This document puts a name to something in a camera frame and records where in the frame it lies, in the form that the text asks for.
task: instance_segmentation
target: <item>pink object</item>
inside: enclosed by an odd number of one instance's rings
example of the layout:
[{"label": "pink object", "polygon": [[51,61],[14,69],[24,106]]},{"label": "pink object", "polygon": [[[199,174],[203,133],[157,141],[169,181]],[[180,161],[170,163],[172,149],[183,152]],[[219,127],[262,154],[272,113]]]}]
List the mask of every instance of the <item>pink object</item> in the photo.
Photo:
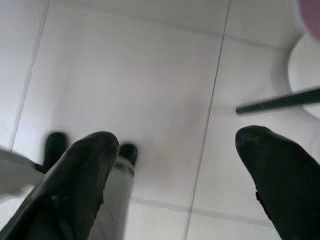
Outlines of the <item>pink object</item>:
[{"label": "pink object", "polygon": [[296,0],[301,22],[320,41],[320,0]]}]

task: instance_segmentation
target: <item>white round object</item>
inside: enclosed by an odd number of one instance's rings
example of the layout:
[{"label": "white round object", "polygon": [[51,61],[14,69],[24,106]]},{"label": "white round object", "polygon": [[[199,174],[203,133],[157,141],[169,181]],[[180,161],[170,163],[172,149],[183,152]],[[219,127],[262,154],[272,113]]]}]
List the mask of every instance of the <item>white round object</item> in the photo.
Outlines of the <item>white round object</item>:
[{"label": "white round object", "polygon": [[[288,62],[288,81],[292,92],[320,87],[320,42],[305,34],[293,48]],[[303,106],[320,119],[320,103]]]}]

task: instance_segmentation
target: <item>black boot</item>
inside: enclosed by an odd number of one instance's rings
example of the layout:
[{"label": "black boot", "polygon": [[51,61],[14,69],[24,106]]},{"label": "black boot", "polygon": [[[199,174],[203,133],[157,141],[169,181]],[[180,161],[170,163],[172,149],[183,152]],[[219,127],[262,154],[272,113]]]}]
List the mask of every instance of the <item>black boot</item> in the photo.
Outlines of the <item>black boot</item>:
[{"label": "black boot", "polygon": [[266,127],[240,129],[235,145],[280,237],[320,240],[319,164],[300,145]]},{"label": "black boot", "polygon": [[43,167],[47,171],[58,162],[68,148],[68,137],[63,132],[52,132],[45,141]]},{"label": "black boot", "polygon": [[123,144],[120,146],[119,156],[128,159],[135,167],[138,159],[138,148],[132,143]]}]

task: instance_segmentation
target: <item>white floor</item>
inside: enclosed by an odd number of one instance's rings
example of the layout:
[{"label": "white floor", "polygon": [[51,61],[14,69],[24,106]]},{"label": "white floor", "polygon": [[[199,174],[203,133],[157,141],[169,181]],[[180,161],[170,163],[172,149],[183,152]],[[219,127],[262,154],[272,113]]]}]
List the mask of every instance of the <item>white floor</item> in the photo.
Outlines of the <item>white floor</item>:
[{"label": "white floor", "polygon": [[279,239],[235,134],[264,125],[320,159],[320,125],[235,107],[288,92],[288,0],[23,2],[0,3],[21,32],[0,21],[2,147],[41,163],[49,131],[110,131],[140,151],[126,240]]}]

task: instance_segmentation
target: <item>white tile floor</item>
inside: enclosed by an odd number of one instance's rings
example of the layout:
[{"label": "white tile floor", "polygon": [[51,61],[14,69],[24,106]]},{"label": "white tile floor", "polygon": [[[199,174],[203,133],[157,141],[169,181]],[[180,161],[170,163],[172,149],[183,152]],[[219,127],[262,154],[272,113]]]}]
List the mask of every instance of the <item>white tile floor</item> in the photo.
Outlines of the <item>white tile floor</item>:
[{"label": "white tile floor", "polygon": [[[28,1],[38,29],[46,1]],[[51,0],[38,48],[0,57],[19,73],[6,73],[12,82],[0,89],[0,145],[40,163],[51,130],[135,141],[126,240],[279,239],[236,153],[236,131],[265,125],[320,159],[319,123],[301,109],[237,116],[235,107],[288,92],[292,14],[287,0]],[[1,50],[16,37],[5,33]]]}]

